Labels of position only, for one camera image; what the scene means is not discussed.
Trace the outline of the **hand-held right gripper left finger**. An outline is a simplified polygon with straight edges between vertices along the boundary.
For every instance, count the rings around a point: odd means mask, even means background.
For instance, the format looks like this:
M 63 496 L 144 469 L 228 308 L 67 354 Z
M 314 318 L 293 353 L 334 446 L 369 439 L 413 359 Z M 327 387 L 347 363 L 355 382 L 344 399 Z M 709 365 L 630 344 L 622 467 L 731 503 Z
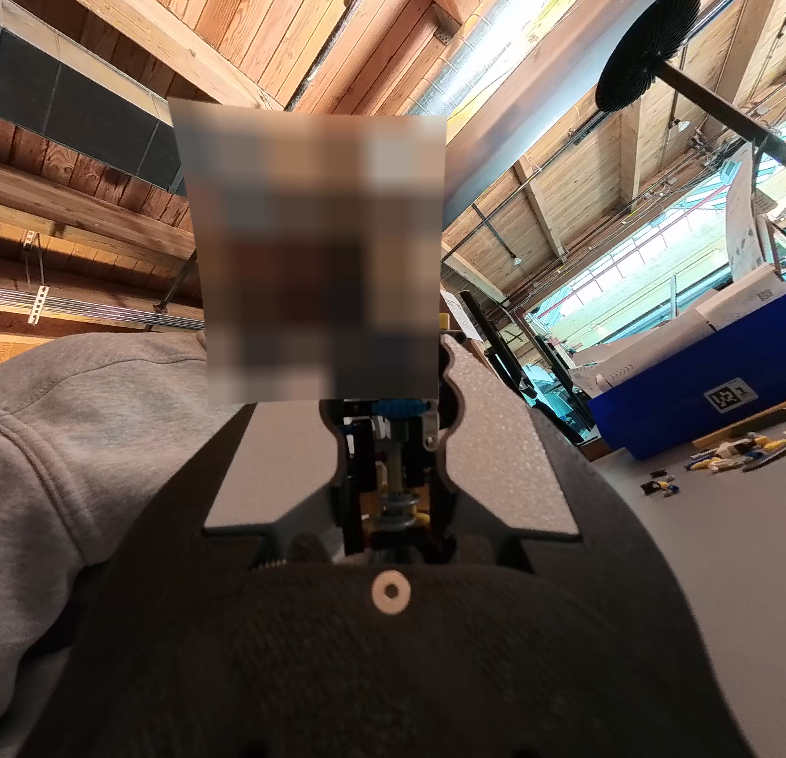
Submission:
M 331 486 L 341 464 L 320 400 L 260 403 L 204 527 L 213 535 L 325 535 L 335 524 Z

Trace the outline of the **blue plastic bin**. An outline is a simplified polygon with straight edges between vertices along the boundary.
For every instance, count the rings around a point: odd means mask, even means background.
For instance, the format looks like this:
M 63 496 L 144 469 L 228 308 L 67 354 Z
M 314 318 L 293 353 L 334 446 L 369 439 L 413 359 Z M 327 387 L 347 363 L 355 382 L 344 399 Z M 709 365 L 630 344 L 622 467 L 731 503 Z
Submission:
M 592 399 L 612 449 L 636 460 L 785 403 L 785 317 L 739 321 Z

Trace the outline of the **black ceiling duct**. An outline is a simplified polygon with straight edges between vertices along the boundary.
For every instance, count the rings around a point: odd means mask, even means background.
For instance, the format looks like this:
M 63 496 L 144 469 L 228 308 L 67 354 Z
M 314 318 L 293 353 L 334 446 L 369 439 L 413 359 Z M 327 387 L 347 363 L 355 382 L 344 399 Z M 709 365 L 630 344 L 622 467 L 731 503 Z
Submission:
M 187 197 L 166 101 L 121 74 L 117 92 L 2 28 L 2 120 Z

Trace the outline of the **long yellow lego beam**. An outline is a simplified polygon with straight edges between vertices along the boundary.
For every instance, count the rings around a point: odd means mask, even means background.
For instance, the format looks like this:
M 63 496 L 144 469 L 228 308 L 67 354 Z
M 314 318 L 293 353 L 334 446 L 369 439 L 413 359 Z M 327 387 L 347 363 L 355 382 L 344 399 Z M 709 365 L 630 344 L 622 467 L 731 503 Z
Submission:
M 692 445 L 697 450 L 709 450 L 716 449 L 724 441 L 730 441 L 732 439 L 747 438 L 749 433 L 762 432 L 770 429 L 777 425 L 785 422 L 785 403 L 772 406 L 768 410 L 763 410 L 748 417 L 740 420 L 728 427 L 725 427 L 720 431 L 715 431 L 709 435 L 696 439 L 692 441 Z

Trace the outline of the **black pole with ribbed disc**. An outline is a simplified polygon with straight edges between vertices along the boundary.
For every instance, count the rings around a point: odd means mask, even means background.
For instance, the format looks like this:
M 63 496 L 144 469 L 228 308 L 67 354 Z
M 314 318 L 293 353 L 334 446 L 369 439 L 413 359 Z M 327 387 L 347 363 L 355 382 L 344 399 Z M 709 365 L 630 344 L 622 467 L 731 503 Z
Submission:
M 647 7 L 610 56 L 597 84 L 597 108 L 605 114 L 623 110 L 661 79 L 784 166 L 785 142 L 780 137 L 669 63 L 687 40 L 701 5 L 702 0 L 656 0 Z

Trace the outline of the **pile of small lego pieces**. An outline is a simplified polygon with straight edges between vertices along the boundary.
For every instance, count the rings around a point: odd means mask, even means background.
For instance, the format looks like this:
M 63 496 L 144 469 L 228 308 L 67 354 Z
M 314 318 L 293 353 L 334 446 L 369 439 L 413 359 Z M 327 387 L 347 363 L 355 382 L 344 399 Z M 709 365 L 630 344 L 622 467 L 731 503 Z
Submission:
M 715 447 L 693 455 L 684 470 L 719 475 L 727 472 L 750 473 L 785 458 L 785 438 L 774 439 L 761 433 L 749 433 L 740 439 L 720 441 Z M 643 495 L 680 493 L 678 476 L 668 469 L 657 469 L 640 485 Z

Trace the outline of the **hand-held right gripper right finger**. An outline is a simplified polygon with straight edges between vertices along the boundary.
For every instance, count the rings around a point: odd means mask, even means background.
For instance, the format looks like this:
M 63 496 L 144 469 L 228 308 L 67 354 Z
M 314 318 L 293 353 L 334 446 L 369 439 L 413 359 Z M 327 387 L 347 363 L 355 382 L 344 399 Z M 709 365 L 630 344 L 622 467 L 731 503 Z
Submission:
M 460 536 L 578 537 L 580 531 L 529 405 L 456 340 L 441 337 L 444 382 L 458 399 L 439 472 L 455 495 Z

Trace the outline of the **propped instruction booklet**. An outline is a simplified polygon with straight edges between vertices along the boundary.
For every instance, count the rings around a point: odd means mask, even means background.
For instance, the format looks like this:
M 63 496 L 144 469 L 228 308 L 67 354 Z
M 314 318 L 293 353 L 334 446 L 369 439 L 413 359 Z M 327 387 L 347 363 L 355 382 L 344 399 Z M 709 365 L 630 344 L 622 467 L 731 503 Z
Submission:
M 733 282 L 740 282 L 765 264 L 777 265 L 770 221 L 754 214 L 754 149 L 743 143 L 720 172 L 727 186 L 726 247 Z

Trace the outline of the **silver ventilation duct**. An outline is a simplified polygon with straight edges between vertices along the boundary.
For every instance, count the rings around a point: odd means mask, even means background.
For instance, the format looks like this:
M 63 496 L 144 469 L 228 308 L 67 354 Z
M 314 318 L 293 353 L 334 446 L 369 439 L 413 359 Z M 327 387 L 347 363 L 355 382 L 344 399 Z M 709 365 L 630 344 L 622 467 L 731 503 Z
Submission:
M 592 86 L 610 0 L 482 0 L 402 113 L 445 119 L 444 227 Z

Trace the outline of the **lego technic crane model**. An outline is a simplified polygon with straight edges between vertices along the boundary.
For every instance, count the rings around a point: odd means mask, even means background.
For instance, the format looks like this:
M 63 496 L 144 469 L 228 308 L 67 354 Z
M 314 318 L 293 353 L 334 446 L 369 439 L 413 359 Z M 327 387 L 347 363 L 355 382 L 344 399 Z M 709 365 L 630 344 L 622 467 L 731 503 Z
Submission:
M 334 399 L 326 423 L 339 435 L 343 469 L 332 486 L 332 508 L 344 556 L 384 564 L 451 562 L 456 539 L 444 510 L 453 496 L 438 473 L 438 399 Z

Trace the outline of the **black metal frame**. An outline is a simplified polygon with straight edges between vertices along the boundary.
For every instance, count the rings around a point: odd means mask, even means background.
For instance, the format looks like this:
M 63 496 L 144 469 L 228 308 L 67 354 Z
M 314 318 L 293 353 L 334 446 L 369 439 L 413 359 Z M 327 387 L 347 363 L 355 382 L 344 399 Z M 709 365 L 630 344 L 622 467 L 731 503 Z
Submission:
M 473 321 L 477 322 L 477 325 L 487 336 L 487 340 L 495 356 L 505 366 L 505 370 L 508 374 L 508 380 L 514 385 L 516 389 L 524 398 L 531 399 L 534 402 L 534 409 L 540 410 L 574 445 L 577 446 L 580 444 L 583 444 L 585 439 L 581 437 L 581 434 L 575 428 L 569 426 L 563 418 L 560 418 L 558 414 L 551 408 L 551 405 L 548 405 L 548 403 L 539 397 L 534 383 L 526 376 L 525 370 L 523 370 L 512 350 L 502 340 L 495 325 L 488 321 L 474 295 L 468 290 L 462 290 L 460 292 L 460 296 L 462 298 L 462 301 L 465 301 L 465 305 L 468 308 L 468 313 L 472 316 Z

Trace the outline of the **grey hooded sweatshirt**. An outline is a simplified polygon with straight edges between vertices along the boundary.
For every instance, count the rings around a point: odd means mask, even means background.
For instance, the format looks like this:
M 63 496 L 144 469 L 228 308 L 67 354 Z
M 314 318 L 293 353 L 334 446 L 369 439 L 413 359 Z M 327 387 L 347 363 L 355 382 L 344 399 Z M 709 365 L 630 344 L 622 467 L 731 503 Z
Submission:
M 242 405 L 212 408 L 202 333 L 79 334 L 2 364 L 2 756 L 15 757 L 72 638 L 78 577 Z

